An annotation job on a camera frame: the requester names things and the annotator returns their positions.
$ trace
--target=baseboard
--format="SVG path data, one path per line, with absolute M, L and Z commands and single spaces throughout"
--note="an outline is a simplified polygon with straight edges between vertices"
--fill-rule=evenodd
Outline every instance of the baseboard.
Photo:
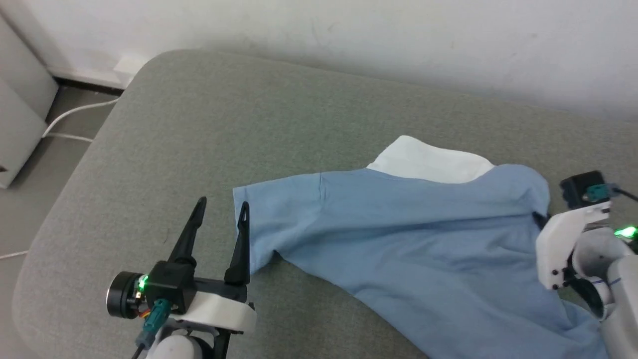
M 114 89 L 126 89 L 114 72 L 95 72 L 90 70 L 72 70 L 69 68 L 47 67 L 47 70 L 60 79 L 84 82 Z

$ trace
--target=gray fabric surface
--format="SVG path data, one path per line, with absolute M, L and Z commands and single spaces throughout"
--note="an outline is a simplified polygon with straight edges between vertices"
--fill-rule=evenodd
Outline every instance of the gray fabric surface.
M 228 54 L 181 50 L 139 72 L 42 225 L 13 298 L 44 358 L 127 358 L 141 323 L 109 317 L 121 270 L 167 257 L 197 198 L 209 205 L 197 275 L 221 278 L 234 245 L 232 188 L 365 167 L 399 135 L 528 165 L 558 181 L 601 169 L 638 192 L 638 125 Z M 614 223 L 638 217 L 620 200 Z M 423 358 L 344 291 L 283 261 L 256 274 L 256 333 L 229 358 Z

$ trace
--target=green light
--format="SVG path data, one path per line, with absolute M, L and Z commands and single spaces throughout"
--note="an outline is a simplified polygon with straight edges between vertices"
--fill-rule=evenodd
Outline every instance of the green light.
M 143 276 L 140 279 L 140 283 L 137 285 L 137 287 L 140 289 L 140 292 L 144 290 L 144 286 L 146 285 L 146 280 L 149 278 L 148 275 Z
M 614 234 L 616 236 L 623 236 L 625 238 L 632 238 L 636 232 L 638 232 L 638 228 L 636 227 L 627 227 L 623 229 L 618 229 Z

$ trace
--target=floor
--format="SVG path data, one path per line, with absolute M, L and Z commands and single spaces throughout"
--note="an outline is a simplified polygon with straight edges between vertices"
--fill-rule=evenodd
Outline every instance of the floor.
M 115 96 L 62 87 L 48 114 L 50 123 L 61 113 L 90 103 L 106 102 Z M 93 138 L 113 105 L 87 109 L 69 115 L 55 132 Z M 0 256 L 28 250 L 48 211 L 80 162 L 88 142 L 45 138 L 22 168 L 8 190 L 0 189 Z M 16 333 L 11 318 L 11 298 L 24 256 L 0 260 L 0 357 L 38 359 Z

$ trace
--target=blue cloth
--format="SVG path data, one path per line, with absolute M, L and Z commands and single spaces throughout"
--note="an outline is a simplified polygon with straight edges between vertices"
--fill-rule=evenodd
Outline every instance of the blue cloth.
M 431 358 L 607 358 L 598 321 L 538 281 L 547 183 L 501 165 L 444 184 L 370 169 L 234 189 L 251 272 L 277 251 L 343 288 Z

